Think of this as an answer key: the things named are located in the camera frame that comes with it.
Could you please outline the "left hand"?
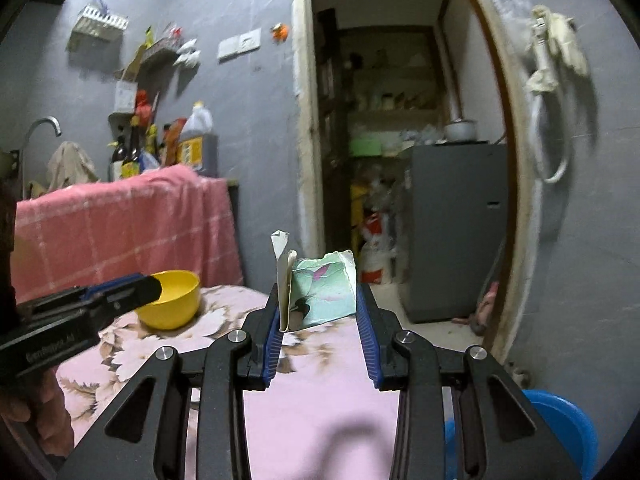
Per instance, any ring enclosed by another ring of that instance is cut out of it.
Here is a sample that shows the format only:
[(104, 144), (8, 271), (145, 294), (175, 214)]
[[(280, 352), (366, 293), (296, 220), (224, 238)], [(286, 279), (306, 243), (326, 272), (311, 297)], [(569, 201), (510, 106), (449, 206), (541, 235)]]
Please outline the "left hand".
[(35, 400), (1, 393), (1, 416), (12, 422), (35, 424), (40, 448), (48, 455), (67, 457), (74, 448), (74, 430), (65, 407), (64, 392), (56, 378), (57, 367), (42, 374), (36, 385)]

